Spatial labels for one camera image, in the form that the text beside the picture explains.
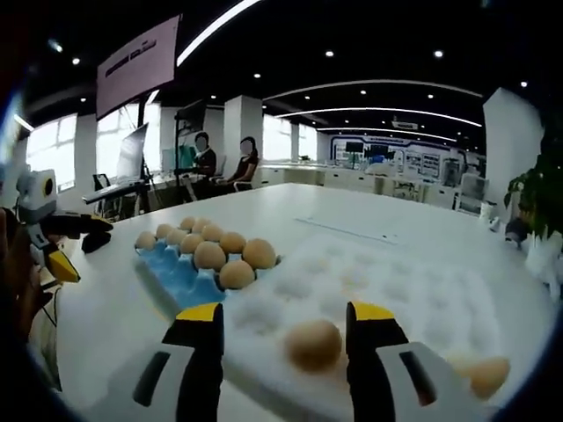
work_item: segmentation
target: computer monitor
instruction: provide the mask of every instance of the computer monitor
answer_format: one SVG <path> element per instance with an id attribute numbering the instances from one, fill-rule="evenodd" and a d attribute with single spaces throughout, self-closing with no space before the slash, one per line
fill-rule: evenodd
<path id="1" fill-rule="evenodd" d="M 346 142 L 346 152 L 363 152 L 363 142 Z"/>
<path id="2" fill-rule="evenodd" d="M 145 123 L 121 141 L 120 158 L 117 161 L 118 181 L 141 178 L 144 139 L 148 126 L 149 123 Z"/>

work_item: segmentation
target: banner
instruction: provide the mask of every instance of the banner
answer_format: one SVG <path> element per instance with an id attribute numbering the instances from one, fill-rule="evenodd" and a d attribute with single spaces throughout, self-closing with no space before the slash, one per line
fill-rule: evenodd
<path id="1" fill-rule="evenodd" d="M 98 66 L 98 120 L 174 79 L 179 16 L 130 41 Z"/>

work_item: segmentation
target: egg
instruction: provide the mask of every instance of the egg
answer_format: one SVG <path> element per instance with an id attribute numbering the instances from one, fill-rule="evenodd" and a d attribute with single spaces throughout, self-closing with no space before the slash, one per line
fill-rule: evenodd
<path id="1" fill-rule="evenodd" d="M 284 340 L 289 361 L 305 372 L 324 372 L 336 365 L 342 350 L 339 329 L 326 320 L 294 326 Z"/>
<path id="2" fill-rule="evenodd" d="M 174 227 L 170 224 L 159 224 L 157 227 L 157 239 L 164 239 L 172 230 L 174 230 Z"/>
<path id="3" fill-rule="evenodd" d="M 181 244 L 186 237 L 186 232 L 180 229 L 172 229 L 166 235 L 166 244 Z"/>
<path id="4" fill-rule="evenodd" d="M 149 231 L 144 231 L 137 238 L 135 242 L 135 248 L 152 251 L 153 249 L 155 249 L 156 243 L 157 243 L 157 239 L 155 238 L 155 235 L 153 235 Z"/>
<path id="5" fill-rule="evenodd" d="M 456 372 L 471 380 L 471 389 L 476 397 L 488 400 L 507 380 L 510 361 L 504 357 L 490 358 Z"/>
<path id="6" fill-rule="evenodd" d="M 246 239 L 234 231 L 229 231 L 221 236 L 219 246 L 223 248 L 225 253 L 243 253 L 246 245 Z"/>
<path id="7" fill-rule="evenodd" d="M 197 268 L 214 269 L 220 271 L 227 262 L 225 252 L 221 246 L 213 242 L 201 242 L 195 248 L 194 264 Z"/>
<path id="8" fill-rule="evenodd" d="M 182 222 L 179 224 L 179 227 L 182 230 L 191 231 L 194 227 L 195 219 L 193 217 L 186 217 Z"/>
<path id="9" fill-rule="evenodd" d="M 275 251 L 264 239 L 252 239 L 246 242 L 243 259 L 254 269 L 266 270 L 275 266 Z"/>
<path id="10" fill-rule="evenodd" d="M 195 233 L 187 235 L 184 237 L 181 244 L 179 244 L 180 253 L 194 253 L 197 246 L 203 242 L 203 240 L 204 239 L 201 235 Z"/>
<path id="11" fill-rule="evenodd" d="M 219 240 L 221 240 L 221 237 L 223 236 L 223 230 L 216 224 L 211 223 L 203 228 L 201 235 L 205 240 L 209 240 L 211 242 L 219 242 Z"/>
<path id="12" fill-rule="evenodd" d="M 205 226 L 207 226 L 208 224 L 211 224 L 211 220 L 209 220 L 208 218 L 198 218 L 195 221 L 194 226 L 192 227 L 192 232 L 193 233 L 201 233 L 203 228 Z"/>
<path id="13" fill-rule="evenodd" d="M 243 260 L 228 262 L 219 273 L 219 283 L 223 288 L 243 288 L 254 280 L 254 270 Z"/>

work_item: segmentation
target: ceiling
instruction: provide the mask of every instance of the ceiling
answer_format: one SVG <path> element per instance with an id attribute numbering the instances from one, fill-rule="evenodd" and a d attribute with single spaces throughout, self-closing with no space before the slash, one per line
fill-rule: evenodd
<path id="1" fill-rule="evenodd" d="M 26 103 L 37 104 L 41 98 L 77 85 L 84 90 L 31 113 L 27 119 L 38 125 L 65 113 L 93 113 L 96 68 L 113 51 L 152 26 L 183 13 L 179 53 L 237 3 L 192 1 L 185 10 L 153 7 L 134 15 L 87 11 L 59 18 L 51 38 L 63 51 L 57 53 L 47 43 L 40 51 L 28 72 Z M 424 7 L 405 1 L 393 2 L 392 7 L 374 7 L 373 3 L 381 2 L 262 0 L 188 57 L 177 69 L 175 81 L 161 90 L 157 100 L 163 106 L 182 106 L 201 98 L 222 104 L 245 94 L 275 97 L 264 103 L 266 113 L 273 115 L 342 107 L 439 113 L 483 126 L 428 114 L 374 110 L 303 114 L 290 119 L 309 125 L 315 121 L 317 128 L 389 129 L 390 121 L 397 117 L 424 125 L 423 129 L 419 127 L 422 133 L 452 138 L 457 146 L 485 154 L 482 104 L 499 86 L 540 107 L 563 94 L 558 85 L 560 65 L 545 44 L 551 36 L 549 25 L 535 25 L 525 15 L 483 9 L 479 1 L 456 2 L 456 9 L 438 7 L 435 2 L 425 2 Z M 434 56 L 437 49 L 443 51 L 441 59 Z M 334 56 L 326 57 L 327 50 Z M 77 66 L 72 65 L 73 57 L 80 58 Z M 255 73 L 261 78 L 254 78 Z M 306 89 L 350 81 L 371 83 Z M 528 86 L 521 87 L 521 81 Z M 279 96 L 295 90 L 302 91 Z M 86 97 L 86 102 L 81 103 L 81 97 Z M 443 142 L 420 134 L 401 137 Z"/>

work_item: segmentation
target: window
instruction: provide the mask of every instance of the window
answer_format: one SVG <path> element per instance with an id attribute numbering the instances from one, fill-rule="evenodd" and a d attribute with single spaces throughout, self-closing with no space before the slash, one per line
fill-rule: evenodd
<path id="1" fill-rule="evenodd" d="M 309 156 L 317 161 L 317 129 L 299 125 L 299 156 Z"/>
<path id="2" fill-rule="evenodd" d="M 265 160 L 291 159 L 291 123 L 289 120 L 264 115 L 264 150 Z"/>
<path id="3" fill-rule="evenodd" d="M 98 122 L 96 139 L 96 171 L 109 178 L 117 176 L 121 141 L 136 127 L 138 104 L 122 107 Z M 160 105 L 149 104 L 144 109 L 144 122 L 149 123 L 144 140 L 144 160 L 150 171 L 160 171 Z"/>
<path id="4" fill-rule="evenodd" d="M 74 186 L 74 137 L 77 116 L 62 117 L 36 128 L 27 140 L 26 163 L 33 171 L 55 170 L 58 192 Z"/>

